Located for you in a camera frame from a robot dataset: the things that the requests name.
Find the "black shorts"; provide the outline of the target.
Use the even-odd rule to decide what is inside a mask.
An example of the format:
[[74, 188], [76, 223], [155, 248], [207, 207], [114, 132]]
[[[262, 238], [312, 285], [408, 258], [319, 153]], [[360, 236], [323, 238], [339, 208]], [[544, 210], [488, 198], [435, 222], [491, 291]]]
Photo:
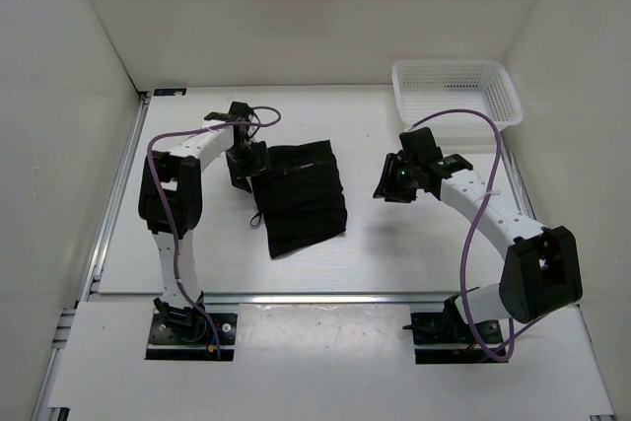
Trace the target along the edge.
[[271, 258], [346, 232], [348, 211], [331, 142], [268, 149], [271, 168], [251, 179]]

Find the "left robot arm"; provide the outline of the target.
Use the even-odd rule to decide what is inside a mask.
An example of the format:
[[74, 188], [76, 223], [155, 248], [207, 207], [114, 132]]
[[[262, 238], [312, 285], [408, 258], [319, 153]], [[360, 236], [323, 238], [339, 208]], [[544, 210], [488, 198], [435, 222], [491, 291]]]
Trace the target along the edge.
[[193, 231], [203, 210], [202, 176], [222, 155], [240, 186], [266, 171], [266, 145], [254, 140], [258, 127], [251, 118], [221, 115], [197, 129], [159, 134], [148, 142], [138, 213], [161, 261], [163, 293], [154, 305], [162, 324], [186, 343], [219, 342], [195, 271]]

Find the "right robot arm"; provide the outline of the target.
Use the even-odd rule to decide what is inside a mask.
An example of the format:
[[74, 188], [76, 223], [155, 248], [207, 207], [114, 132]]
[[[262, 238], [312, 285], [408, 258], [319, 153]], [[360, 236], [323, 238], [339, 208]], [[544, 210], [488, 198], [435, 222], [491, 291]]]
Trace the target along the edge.
[[455, 209], [493, 245], [504, 266], [500, 280], [470, 289], [447, 303], [443, 330], [463, 342], [479, 323], [512, 318], [529, 323], [579, 302], [583, 284], [577, 243], [567, 228], [548, 228], [487, 188], [487, 181], [464, 157], [455, 154], [426, 165], [403, 152], [386, 155], [374, 196], [411, 203], [419, 190]]

